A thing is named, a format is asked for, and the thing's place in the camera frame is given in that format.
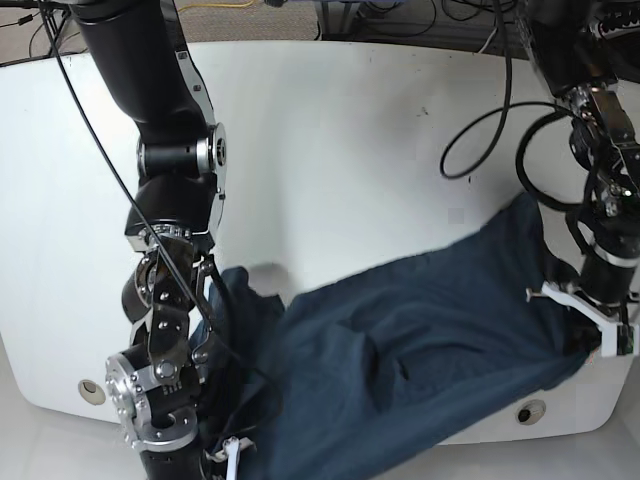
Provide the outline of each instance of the white table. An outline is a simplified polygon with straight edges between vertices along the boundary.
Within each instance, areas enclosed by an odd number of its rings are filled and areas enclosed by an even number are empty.
[[[462,126],[502,102],[503,61],[460,52],[366,44],[197,44],[194,60],[229,140],[219,251],[249,267],[259,291],[286,298],[371,266],[441,248],[481,227],[520,191],[513,159],[544,109],[514,111],[493,157],[468,180],[440,178],[440,152]],[[137,132],[89,56],[64,63],[131,190]],[[0,71],[0,333],[34,405],[115,421],[78,382],[102,384],[104,359],[127,347],[120,291],[136,256],[122,234],[128,206],[53,61]],[[640,89],[621,97],[640,125]],[[514,65],[514,101],[545,99],[530,66]],[[458,170],[495,123],[455,151]],[[540,134],[528,171],[544,190],[581,195],[568,129]],[[579,261],[564,222],[545,215],[552,250]],[[447,443],[594,430],[610,417],[630,359],[601,360],[551,392],[543,421],[517,425],[514,405]]]

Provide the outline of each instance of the screw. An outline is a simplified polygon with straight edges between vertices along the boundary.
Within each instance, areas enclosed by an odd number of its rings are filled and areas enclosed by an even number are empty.
[[[218,165],[224,167],[224,164],[227,163],[227,144],[224,138],[220,138],[216,142],[216,157],[218,157]]]
[[[163,360],[156,367],[156,373],[160,378],[171,378],[176,374],[176,366],[168,360]]]

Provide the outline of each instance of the metal bolt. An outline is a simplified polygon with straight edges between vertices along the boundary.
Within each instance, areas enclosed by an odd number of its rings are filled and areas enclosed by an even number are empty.
[[[195,360],[199,363],[199,362],[204,362],[208,357],[209,354],[207,352],[198,352],[195,355]]]
[[[227,143],[224,138],[220,138],[216,142],[216,157],[218,157],[218,165],[224,167],[227,163]]]
[[[171,378],[176,374],[176,366],[169,360],[163,360],[156,367],[156,373],[160,378]]]

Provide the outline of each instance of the navy fabric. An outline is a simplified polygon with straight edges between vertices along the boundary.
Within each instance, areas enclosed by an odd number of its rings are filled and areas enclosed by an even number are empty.
[[[299,295],[261,298],[225,272],[234,344],[282,389],[283,414],[250,435],[241,480],[364,480],[573,375],[566,310],[526,302],[550,254],[536,202],[520,195],[449,248]],[[220,311],[215,290],[211,299]],[[252,376],[235,427],[276,408]]]

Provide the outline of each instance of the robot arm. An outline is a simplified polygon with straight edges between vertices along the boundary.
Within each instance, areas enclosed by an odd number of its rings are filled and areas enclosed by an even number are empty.
[[[529,0],[519,9],[523,43],[556,102],[573,112],[571,150],[590,172],[582,203],[566,211],[582,270],[568,282],[548,279],[541,294],[592,320],[603,356],[638,355],[640,329],[629,324],[627,304],[637,300],[629,288],[640,263],[640,145],[603,44],[588,27],[595,4]],[[591,230],[591,242],[579,224]]]
[[[108,389],[125,439],[139,452],[149,480],[204,480],[225,461],[227,478],[235,478],[239,451],[250,442],[231,438],[209,455],[211,444],[200,428],[212,412],[201,403],[219,388],[217,375],[228,363],[220,342],[228,341],[229,319],[209,311],[202,343],[189,344],[193,297],[157,244],[159,238],[180,277],[203,300],[205,277],[219,281],[209,251],[225,198],[224,128],[191,61],[173,0],[64,1],[114,100],[140,131],[136,201],[157,234],[130,212],[125,235],[142,254],[123,291],[131,342],[107,361]],[[593,319],[608,353],[611,342],[613,355],[637,353],[638,330],[623,311],[640,261],[640,149],[611,91],[617,79],[585,28],[593,3],[520,2],[524,43],[552,95],[581,119],[571,143],[591,172],[583,203],[568,216],[585,265],[579,278],[549,281],[540,294]],[[593,244],[582,238],[578,222],[594,231]],[[213,431],[220,432],[231,412],[215,413]],[[213,439],[225,440],[220,434]]]
[[[228,352],[219,342],[228,342],[228,319],[209,311],[201,343],[190,345],[193,298],[157,240],[208,306],[204,280],[217,275],[209,252],[225,198],[224,127],[216,123],[172,0],[67,3],[111,95],[140,131],[135,200],[157,234],[130,211],[125,235],[142,258],[123,290],[132,334],[130,347],[107,360],[108,393],[148,480],[208,479],[214,463],[206,449],[217,438],[205,439],[201,428],[206,422],[222,431],[231,413],[208,400],[222,387],[217,375]]]

